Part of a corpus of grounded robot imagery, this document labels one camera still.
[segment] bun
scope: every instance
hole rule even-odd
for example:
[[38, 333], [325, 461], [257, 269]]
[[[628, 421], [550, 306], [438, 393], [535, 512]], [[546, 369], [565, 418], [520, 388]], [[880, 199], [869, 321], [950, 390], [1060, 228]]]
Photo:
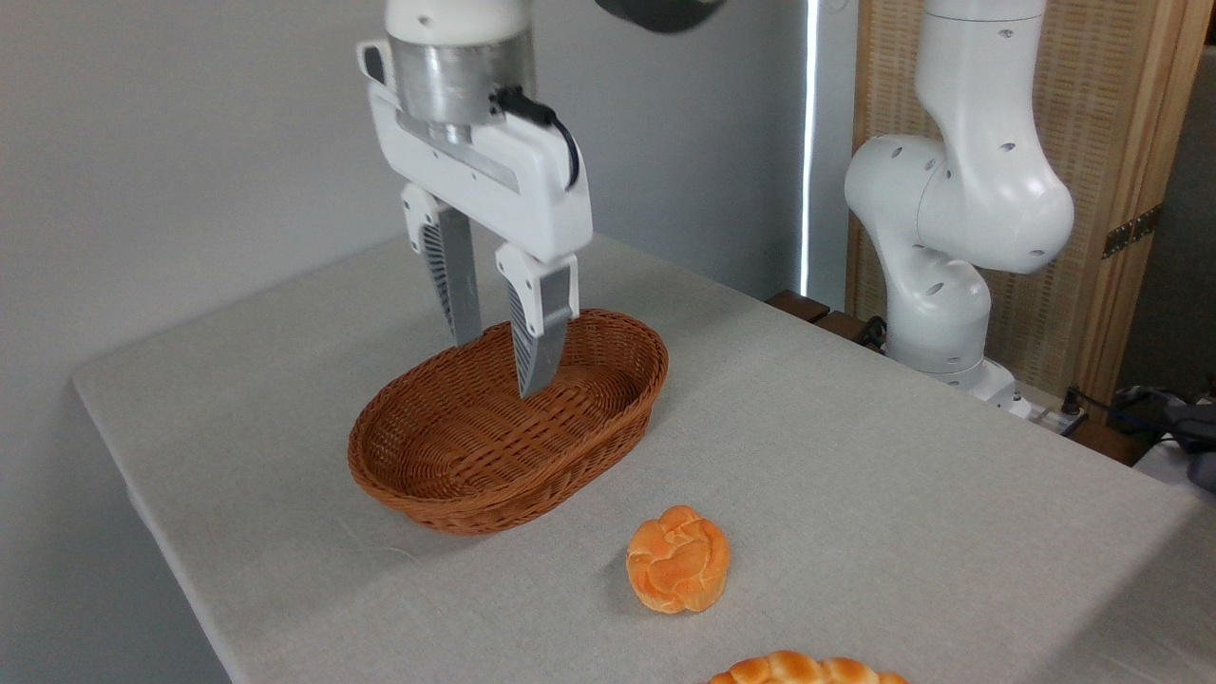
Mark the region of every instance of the bun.
[[637, 528], [625, 567], [646, 607], [665, 613], [703, 611], [726, 589], [731, 548], [711, 521], [672, 506]]
[[899, 674], [877, 673], [849, 658], [821, 663], [794, 651], [777, 651], [734, 663], [709, 684], [908, 684]]
[[828, 684], [823, 667], [803, 654], [777, 651], [748, 658], [714, 677], [709, 684]]

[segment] orange bread roll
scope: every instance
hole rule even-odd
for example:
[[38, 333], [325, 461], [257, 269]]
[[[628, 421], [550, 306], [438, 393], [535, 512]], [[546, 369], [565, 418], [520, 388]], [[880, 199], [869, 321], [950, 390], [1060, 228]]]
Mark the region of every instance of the orange bread roll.
[[899, 674], [877, 673], [855, 660], [823, 662], [794, 651], [777, 651], [734, 663], [709, 684], [908, 684]]
[[629, 543], [629, 583], [646, 607], [676, 613], [703, 611], [726, 588], [731, 548], [711, 521], [672, 506], [637, 528]]

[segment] black object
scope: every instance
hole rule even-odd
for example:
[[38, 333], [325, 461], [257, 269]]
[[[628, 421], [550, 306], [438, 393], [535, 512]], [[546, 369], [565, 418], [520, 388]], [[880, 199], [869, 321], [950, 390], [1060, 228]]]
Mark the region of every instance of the black object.
[[1216, 404], [1166, 407], [1161, 414], [1188, 454], [1216, 452]]
[[[1148, 431], [1148, 432], [1154, 433], [1156, 437], [1153, 438], [1153, 443], [1156, 443], [1160, 439], [1161, 434], [1165, 434], [1166, 432], [1169, 432], [1170, 434], [1172, 434], [1177, 439], [1177, 442], [1180, 444], [1183, 444], [1183, 445], [1186, 445], [1186, 441], [1187, 439], [1195, 441], [1195, 443], [1197, 443], [1195, 450], [1211, 450], [1211, 449], [1216, 449], [1216, 444], [1214, 444], [1211, 442], [1212, 437], [1211, 437], [1210, 432], [1209, 433], [1197, 433], [1197, 432], [1194, 432], [1194, 426], [1198, 425], [1198, 424], [1206, 424], [1207, 425], [1207, 430], [1211, 431], [1212, 427], [1216, 426], [1216, 422], [1214, 422], [1209, 417], [1205, 417], [1205, 416], [1188, 416], [1187, 420], [1173, 422], [1173, 424], [1171, 424], [1171, 421], [1167, 417], [1162, 417], [1161, 421], [1153, 421], [1153, 420], [1147, 420], [1147, 419], [1142, 419], [1142, 417], [1138, 417], [1138, 416], [1130, 415], [1127, 413], [1124, 413], [1119, 408], [1109, 407], [1107, 404], [1103, 404], [1102, 402], [1099, 402], [1099, 400], [1094, 399], [1093, 397], [1091, 397], [1091, 396], [1086, 394], [1085, 392], [1082, 392], [1080, 387], [1076, 387], [1076, 386], [1069, 387], [1069, 392], [1076, 394], [1077, 397], [1080, 397], [1081, 399], [1083, 399], [1091, 407], [1093, 407], [1096, 409], [1100, 409], [1102, 411], [1104, 411], [1110, 417], [1114, 417], [1114, 419], [1118, 419], [1118, 420], [1121, 420], [1121, 421], [1125, 421], [1125, 422], [1130, 422], [1132, 425], [1141, 426], [1142, 428], [1144, 428], [1144, 430], [1142, 430], [1142, 432]], [[1147, 393], [1148, 394], [1159, 394], [1159, 396], [1164, 394], [1162, 392], [1156, 391], [1156, 389], [1152, 389], [1152, 388], [1149, 388], [1147, 391]], [[1190, 405], [1190, 404], [1181, 404], [1181, 405], [1178, 405], [1176, 408], [1198, 408], [1198, 409], [1204, 409], [1205, 407], [1204, 405], [1194, 407], [1194, 405]]]
[[709, 18], [726, 0], [596, 0], [608, 13], [654, 33], [681, 33]]
[[861, 330], [861, 343], [883, 348], [886, 343], [886, 321], [883, 316], [873, 316], [866, 321], [866, 327]]
[[1216, 452], [1207, 452], [1195, 456], [1187, 467], [1187, 478], [1216, 494]]
[[502, 110], [503, 112], [525, 118], [536, 125], [556, 128], [562, 134], [562, 138], [565, 139], [565, 147], [570, 152], [570, 183], [565, 185], [565, 189], [574, 187], [574, 184], [579, 180], [579, 170], [581, 168], [579, 164], [579, 146], [574, 142], [570, 130], [557, 118], [557, 112], [552, 107], [541, 105], [524, 95], [522, 85], [495, 90], [490, 95], [490, 103], [491, 112], [497, 113], [497, 110]]
[[1076, 392], [1069, 389], [1064, 394], [1064, 403], [1060, 404], [1060, 413], [1064, 415], [1081, 415], [1081, 399], [1076, 396]]
[[381, 85], [388, 85], [384, 82], [384, 56], [379, 54], [379, 49], [375, 46], [364, 49], [364, 67], [367, 68], [367, 75], [378, 80]]

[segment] brown wicker basket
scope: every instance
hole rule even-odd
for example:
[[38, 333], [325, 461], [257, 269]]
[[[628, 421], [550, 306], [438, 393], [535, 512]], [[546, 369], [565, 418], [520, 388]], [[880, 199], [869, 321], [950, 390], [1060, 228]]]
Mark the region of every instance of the brown wicker basket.
[[668, 375], [659, 336], [624, 314], [570, 321], [553, 382], [519, 398], [510, 324], [390, 382], [350, 431], [355, 482], [420, 525], [485, 534], [552, 510], [646, 432]]

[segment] metal cylinder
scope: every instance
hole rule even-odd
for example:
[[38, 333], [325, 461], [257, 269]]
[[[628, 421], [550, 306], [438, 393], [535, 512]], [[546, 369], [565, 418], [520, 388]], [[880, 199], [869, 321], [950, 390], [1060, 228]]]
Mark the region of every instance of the metal cylinder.
[[435, 131], [486, 123], [490, 94], [522, 85], [535, 90], [531, 30], [489, 45], [418, 45], [390, 38], [398, 96], [406, 112]]
[[466, 145], [473, 141], [473, 130], [467, 125], [454, 123], [428, 123], [427, 133], [433, 140], [443, 140], [450, 145]]

